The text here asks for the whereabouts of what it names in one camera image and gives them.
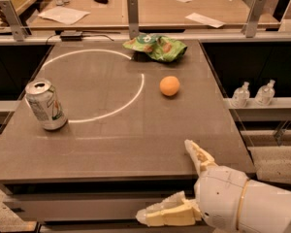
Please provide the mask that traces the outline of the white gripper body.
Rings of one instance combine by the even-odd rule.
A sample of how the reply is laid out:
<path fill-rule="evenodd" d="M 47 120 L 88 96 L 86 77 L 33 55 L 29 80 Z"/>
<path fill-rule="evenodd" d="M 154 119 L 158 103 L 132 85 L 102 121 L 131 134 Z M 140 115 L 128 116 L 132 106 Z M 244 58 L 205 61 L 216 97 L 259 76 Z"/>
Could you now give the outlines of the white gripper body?
<path fill-rule="evenodd" d="M 194 185 L 202 219 L 209 226 L 237 230 L 237 213 L 248 176 L 225 166 L 210 167 Z"/>

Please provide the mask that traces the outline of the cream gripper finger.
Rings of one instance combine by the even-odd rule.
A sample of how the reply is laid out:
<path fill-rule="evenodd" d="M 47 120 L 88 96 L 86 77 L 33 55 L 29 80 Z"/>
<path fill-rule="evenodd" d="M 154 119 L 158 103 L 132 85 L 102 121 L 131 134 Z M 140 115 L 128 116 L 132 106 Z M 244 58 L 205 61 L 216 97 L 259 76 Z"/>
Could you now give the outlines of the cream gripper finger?
<path fill-rule="evenodd" d="M 207 171 L 209 167 L 216 166 L 214 158 L 192 140 L 185 140 L 184 145 L 198 174 Z"/>
<path fill-rule="evenodd" d="M 148 227 L 188 226 L 201 221 L 202 214 L 197 202 L 181 191 L 137 211 L 136 220 Z"/>

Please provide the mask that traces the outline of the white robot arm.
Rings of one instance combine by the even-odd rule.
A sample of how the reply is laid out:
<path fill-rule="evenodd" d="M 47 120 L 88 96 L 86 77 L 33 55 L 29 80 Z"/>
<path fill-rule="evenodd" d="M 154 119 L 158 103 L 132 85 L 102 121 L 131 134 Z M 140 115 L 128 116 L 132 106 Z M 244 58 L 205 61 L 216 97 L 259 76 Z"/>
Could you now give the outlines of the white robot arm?
<path fill-rule="evenodd" d="M 198 175 L 195 197 L 188 199 L 184 192 L 177 192 L 139 210 L 139 223 L 148 227 L 188 226 L 202 220 L 228 233 L 291 233 L 291 191 L 217 165 L 191 140 L 184 144 Z"/>

